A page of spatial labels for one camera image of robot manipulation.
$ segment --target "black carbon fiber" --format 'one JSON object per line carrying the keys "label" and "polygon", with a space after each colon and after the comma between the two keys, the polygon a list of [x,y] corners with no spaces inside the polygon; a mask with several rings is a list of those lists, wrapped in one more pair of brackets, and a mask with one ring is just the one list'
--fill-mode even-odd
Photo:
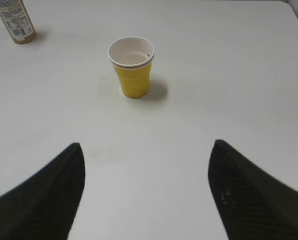
{"label": "black carbon fiber", "polygon": [[298,240],[298,192],[223,140],[214,144],[208,178],[230,240]]}
{"label": "black carbon fiber", "polygon": [[0,197],[0,240],[66,240],[85,186],[85,162],[73,143]]}

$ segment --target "bottle label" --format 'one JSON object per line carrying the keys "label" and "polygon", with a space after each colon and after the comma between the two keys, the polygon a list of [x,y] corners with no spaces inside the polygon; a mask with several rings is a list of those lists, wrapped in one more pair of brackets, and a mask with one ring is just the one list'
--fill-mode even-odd
{"label": "bottle label", "polygon": [[0,0],[0,14],[8,31],[17,41],[25,40],[34,32],[20,0]]}

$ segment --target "yellow cup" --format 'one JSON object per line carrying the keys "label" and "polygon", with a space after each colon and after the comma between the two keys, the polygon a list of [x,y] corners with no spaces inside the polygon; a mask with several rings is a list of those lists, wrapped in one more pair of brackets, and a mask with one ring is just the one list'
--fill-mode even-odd
{"label": "yellow cup", "polygon": [[154,58],[154,47],[148,40],[121,38],[110,45],[108,56],[126,97],[137,99],[148,92]]}

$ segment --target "bottle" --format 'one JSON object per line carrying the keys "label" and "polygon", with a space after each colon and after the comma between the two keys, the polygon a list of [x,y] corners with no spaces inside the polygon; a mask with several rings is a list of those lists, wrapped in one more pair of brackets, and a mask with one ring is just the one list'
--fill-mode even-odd
{"label": "bottle", "polygon": [[16,44],[26,44],[36,38],[23,0],[0,0],[0,17]]}

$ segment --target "table surface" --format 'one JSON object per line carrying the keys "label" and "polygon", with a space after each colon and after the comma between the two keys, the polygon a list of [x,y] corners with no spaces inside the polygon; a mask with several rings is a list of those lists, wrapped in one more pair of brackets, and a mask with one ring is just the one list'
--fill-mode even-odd
{"label": "table surface", "polygon": [[[280,1],[25,2],[0,20],[0,195],[80,142],[86,184],[70,240],[227,239],[207,178],[224,139],[298,190],[298,20]],[[114,40],[155,47],[150,92],[122,95]]]}

